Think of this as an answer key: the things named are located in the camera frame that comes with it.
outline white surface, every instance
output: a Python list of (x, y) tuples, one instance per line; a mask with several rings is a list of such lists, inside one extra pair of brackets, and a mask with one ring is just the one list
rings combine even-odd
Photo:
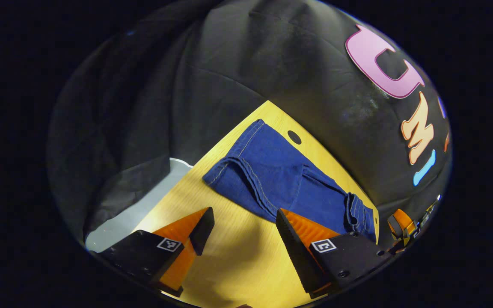
[(100, 253), (131, 234), (139, 222), (191, 168), (192, 166), (183, 160), (170, 158), (170, 173), (140, 201), (91, 232), (86, 238), (86, 248)]

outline blue denim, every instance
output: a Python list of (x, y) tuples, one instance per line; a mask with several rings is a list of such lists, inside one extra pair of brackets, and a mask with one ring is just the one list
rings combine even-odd
[(372, 209), (341, 189), (261, 119), (241, 134), (203, 180), (270, 222), (284, 208), (339, 234), (356, 231), (376, 241)]

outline black cloth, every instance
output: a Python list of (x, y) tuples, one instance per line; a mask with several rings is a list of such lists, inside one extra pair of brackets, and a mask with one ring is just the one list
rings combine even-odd
[[(348, 57), (360, 23), (397, 51), (377, 62), (391, 78), (413, 64), (428, 102), (438, 93), (399, 46), (373, 27), (309, 0), (183, 0), (109, 39), (78, 68), (55, 107), (49, 178), (74, 236), (129, 207), (169, 170), (195, 164), (266, 100), (305, 127), (346, 168), (384, 222), (397, 208), (419, 218), (444, 195), (452, 142), (416, 187), (400, 131), (419, 97), (392, 98)], [(429, 105), (440, 148), (448, 119)], [(392, 240), (381, 224), (380, 243)]]

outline orange letter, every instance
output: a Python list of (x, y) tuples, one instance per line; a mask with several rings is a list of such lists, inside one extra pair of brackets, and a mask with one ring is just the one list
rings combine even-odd
[(412, 117), (408, 121), (403, 121), (401, 130), (405, 140), (410, 140), (408, 147), (410, 150), (410, 164), (415, 164), (418, 157), (427, 144), (433, 140), (433, 125), (425, 125), (427, 122), (427, 101), (421, 91), (419, 92), (419, 105)]

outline wooden table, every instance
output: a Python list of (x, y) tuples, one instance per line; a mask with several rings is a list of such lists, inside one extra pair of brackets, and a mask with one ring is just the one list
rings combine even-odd
[[(214, 228), (203, 255), (196, 258), (182, 285), (184, 292), (178, 298), (182, 302), (203, 308), (236, 308), (245, 303), (253, 308), (292, 308), (313, 301), (303, 290), (275, 224), (215, 193), (202, 180), (257, 119), (278, 131), (344, 191), (358, 195), (364, 205), (372, 208), (376, 238), (379, 236), (378, 211), (359, 185), (299, 123), (266, 101), (193, 166), (135, 228), (153, 232), (200, 209), (213, 207)], [(289, 130), (299, 135), (300, 145), (290, 140)]]

